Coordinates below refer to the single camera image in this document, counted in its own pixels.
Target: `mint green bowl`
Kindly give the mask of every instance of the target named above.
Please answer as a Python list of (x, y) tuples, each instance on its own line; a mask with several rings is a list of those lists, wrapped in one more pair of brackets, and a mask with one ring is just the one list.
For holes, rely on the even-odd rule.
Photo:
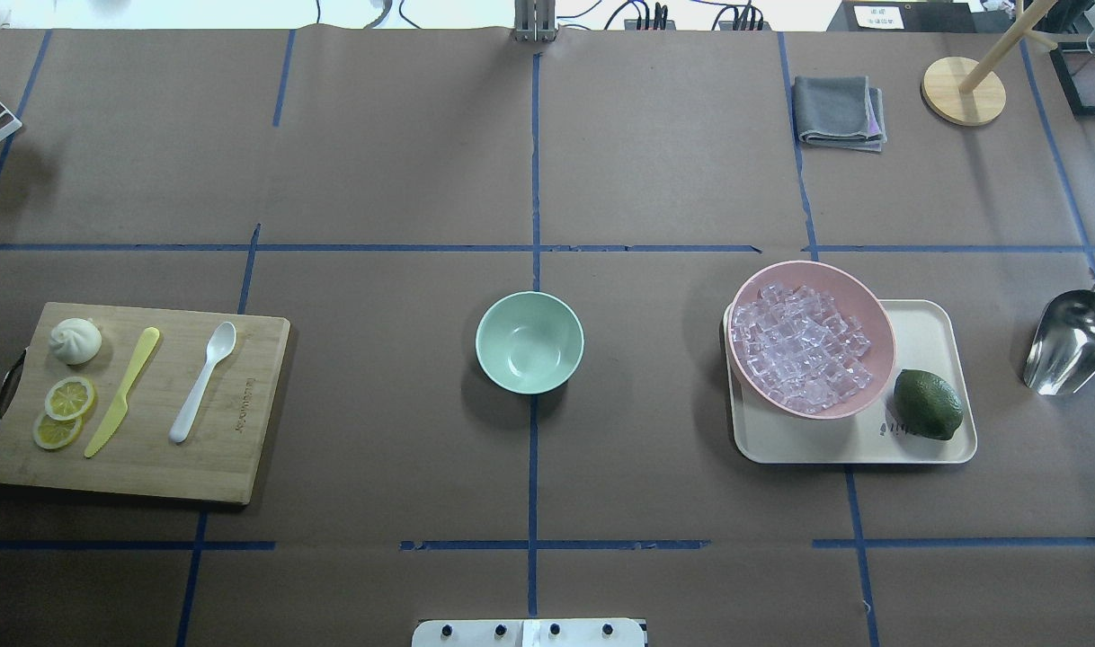
[(483, 372), (519, 394), (550, 392), (584, 357), (584, 326), (567, 303), (545, 292), (516, 292), (487, 309), (476, 328)]

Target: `metal clamp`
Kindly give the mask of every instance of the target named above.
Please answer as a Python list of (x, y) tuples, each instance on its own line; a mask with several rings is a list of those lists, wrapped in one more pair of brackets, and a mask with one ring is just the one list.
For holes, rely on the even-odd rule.
[(515, 0), (515, 41), (551, 43), (558, 31), (555, 0)]

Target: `lime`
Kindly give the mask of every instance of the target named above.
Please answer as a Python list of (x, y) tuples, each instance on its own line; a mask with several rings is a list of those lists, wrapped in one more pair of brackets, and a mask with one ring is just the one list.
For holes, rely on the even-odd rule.
[(896, 380), (896, 412), (909, 434), (952, 439), (963, 424), (963, 402), (936, 373), (903, 369)]

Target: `yellow plastic knife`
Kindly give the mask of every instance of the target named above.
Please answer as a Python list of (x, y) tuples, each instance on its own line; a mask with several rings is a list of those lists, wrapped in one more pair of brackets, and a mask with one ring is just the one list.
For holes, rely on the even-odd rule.
[(84, 459), (91, 459), (95, 455), (100, 448), (113, 437), (113, 434), (116, 434), (119, 424), (124, 421), (124, 415), (128, 414), (128, 390), (132, 388), (132, 382), (136, 381), (137, 376), (148, 362), (148, 357), (152, 355), (159, 340), (160, 331), (157, 328), (145, 328), (140, 333), (140, 340), (136, 343), (136, 349), (132, 350), (132, 359), (128, 360), (128, 371), (124, 372), (119, 389), (116, 389), (108, 411), (105, 411), (103, 419), (100, 420), (100, 429), (96, 429), (91, 441), (88, 441), (88, 449), (83, 451)]

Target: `metal ice scoop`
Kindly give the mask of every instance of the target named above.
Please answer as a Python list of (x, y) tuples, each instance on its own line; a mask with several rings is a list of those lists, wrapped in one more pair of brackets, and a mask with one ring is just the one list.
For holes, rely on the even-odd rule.
[(1073, 394), (1095, 374), (1095, 286), (1052, 299), (1044, 311), (1023, 382), (1040, 394)]

